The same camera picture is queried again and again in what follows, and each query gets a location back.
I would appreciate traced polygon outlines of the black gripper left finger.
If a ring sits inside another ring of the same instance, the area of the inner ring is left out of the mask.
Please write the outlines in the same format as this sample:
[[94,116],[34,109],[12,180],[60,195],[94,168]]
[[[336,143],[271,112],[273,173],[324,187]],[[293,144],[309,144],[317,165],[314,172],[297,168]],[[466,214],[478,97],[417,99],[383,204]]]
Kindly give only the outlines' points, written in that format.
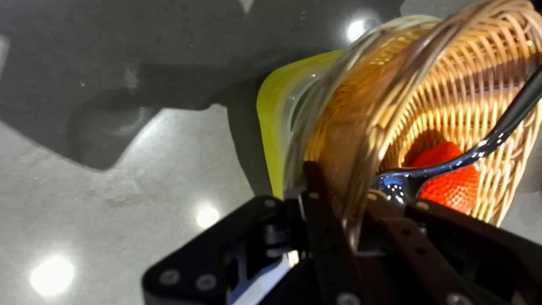
[[324,175],[315,163],[305,163],[304,172],[304,216],[324,305],[361,305],[358,270],[341,221],[329,202]]

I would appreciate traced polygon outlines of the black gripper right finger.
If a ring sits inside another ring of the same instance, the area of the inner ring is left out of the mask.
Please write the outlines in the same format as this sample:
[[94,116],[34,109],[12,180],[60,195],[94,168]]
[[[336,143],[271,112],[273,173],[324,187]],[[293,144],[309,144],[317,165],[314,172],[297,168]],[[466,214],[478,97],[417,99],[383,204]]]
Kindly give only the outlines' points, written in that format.
[[464,280],[431,243],[419,226],[403,216],[380,194],[371,194],[366,217],[373,227],[363,233],[378,233],[390,244],[390,251],[405,268],[400,288],[419,295],[410,305],[492,305],[495,297]]

